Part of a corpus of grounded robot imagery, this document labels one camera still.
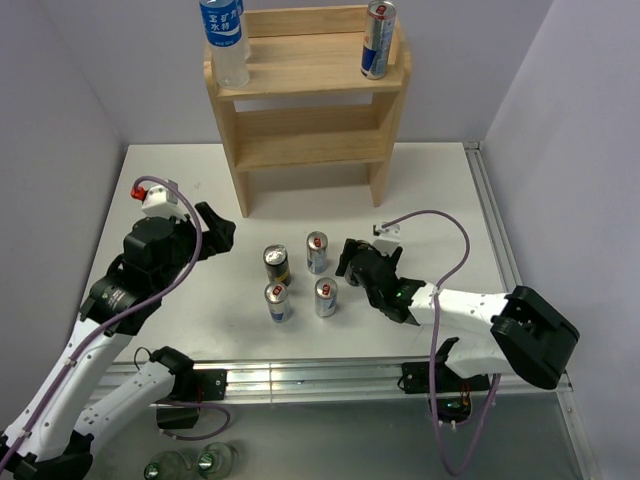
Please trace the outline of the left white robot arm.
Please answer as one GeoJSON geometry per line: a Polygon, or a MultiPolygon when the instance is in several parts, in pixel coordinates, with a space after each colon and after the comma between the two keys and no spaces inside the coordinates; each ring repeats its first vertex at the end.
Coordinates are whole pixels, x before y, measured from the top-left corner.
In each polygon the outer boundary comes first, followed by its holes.
{"type": "Polygon", "coordinates": [[[194,362],[165,346],[132,379],[92,407],[106,371],[161,306],[160,293],[192,261],[229,252],[236,226],[200,202],[137,221],[121,253],[94,283],[71,338],[44,384],[1,434],[1,467],[16,479],[82,479],[102,445],[157,401],[192,400],[194,362]]]}

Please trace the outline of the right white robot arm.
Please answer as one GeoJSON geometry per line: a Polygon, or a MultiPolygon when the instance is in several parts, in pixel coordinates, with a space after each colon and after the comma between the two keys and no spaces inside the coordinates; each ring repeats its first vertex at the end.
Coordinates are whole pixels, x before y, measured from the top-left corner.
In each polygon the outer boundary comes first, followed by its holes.
{"type": "Polygon", "coordinates": [[[437,348],[432,370],[438,386],[452,390],[465,379],[510,373],[544,390],[558,386],[580,334],[538,292],[522,285],[498,294],[437,289],[397,276],[401,253],[400,247],[383,253],[348,238],[336,274],[363,287],[371,307],[397,324],[471,334],[468,342],[454,335],[437,348]]]}

